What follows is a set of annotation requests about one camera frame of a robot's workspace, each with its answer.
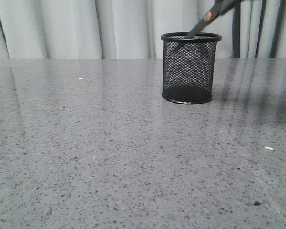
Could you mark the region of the grey and orange scissors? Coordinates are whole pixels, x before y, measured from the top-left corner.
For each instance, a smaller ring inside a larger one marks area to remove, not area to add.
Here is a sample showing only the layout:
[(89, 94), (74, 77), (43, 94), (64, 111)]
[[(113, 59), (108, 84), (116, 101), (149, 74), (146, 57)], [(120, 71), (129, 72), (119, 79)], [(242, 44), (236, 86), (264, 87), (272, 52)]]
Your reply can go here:
[(208, 10), (202, 19), (184, 36), (184, 41), (180, 42), (174, 49), (173, 53), (179, 51), (186, 45), (186, 42), (190, 43), (206, 43), (207, 38), (194, 39), (198, 33), (203, 30), (207, 25), (212, 23), (219, 16), (222, 16), (229, 12), (236, 4), (240, 3), (240, 0), (216, 0), (214, 6)]

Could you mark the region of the black mesh pen bucket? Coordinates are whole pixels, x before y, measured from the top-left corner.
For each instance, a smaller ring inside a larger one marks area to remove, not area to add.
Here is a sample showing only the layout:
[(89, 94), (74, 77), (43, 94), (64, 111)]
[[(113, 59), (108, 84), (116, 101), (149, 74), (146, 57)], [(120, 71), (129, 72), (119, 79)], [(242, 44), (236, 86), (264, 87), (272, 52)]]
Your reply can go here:
[(185, 32), (166, 33), (163, 41), (162, 97), (178, 104), (202, 104), (212, 99), (217, 43), (215, 33), (198, 33), (192, 39)]

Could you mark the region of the grey curtain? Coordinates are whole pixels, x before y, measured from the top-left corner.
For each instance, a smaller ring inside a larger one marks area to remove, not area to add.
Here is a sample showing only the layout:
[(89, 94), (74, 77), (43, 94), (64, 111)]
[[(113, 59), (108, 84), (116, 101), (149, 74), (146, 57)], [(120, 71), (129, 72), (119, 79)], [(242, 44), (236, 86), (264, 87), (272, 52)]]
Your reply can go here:
[[(0, 0), (0, 59), (162, 58), (212, 0)], [(218, 58), (286, 58), (286, 0), (244, 0), (205, 28)]]

